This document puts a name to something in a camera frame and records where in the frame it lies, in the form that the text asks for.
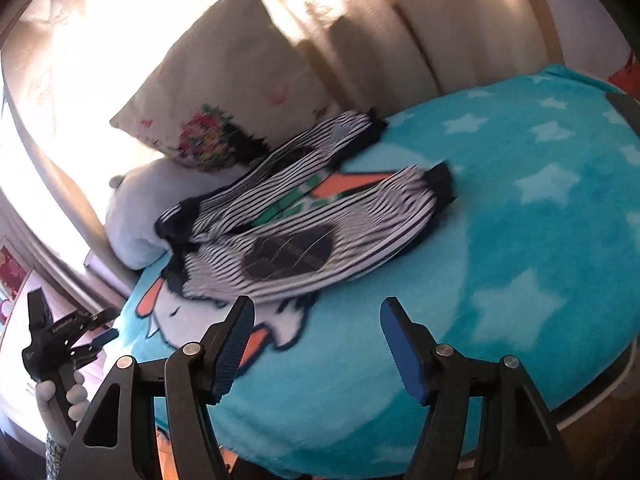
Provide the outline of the grey knit sleeve forearm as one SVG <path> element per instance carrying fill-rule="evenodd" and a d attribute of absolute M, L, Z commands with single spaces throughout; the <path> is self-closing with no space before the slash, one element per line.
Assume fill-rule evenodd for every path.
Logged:
<path fill-rule="evenodd" d="M 56 442 L 50 434 L 46 441 L 46 479 L 56 480 L 66 454 L 67 446 Z"/>

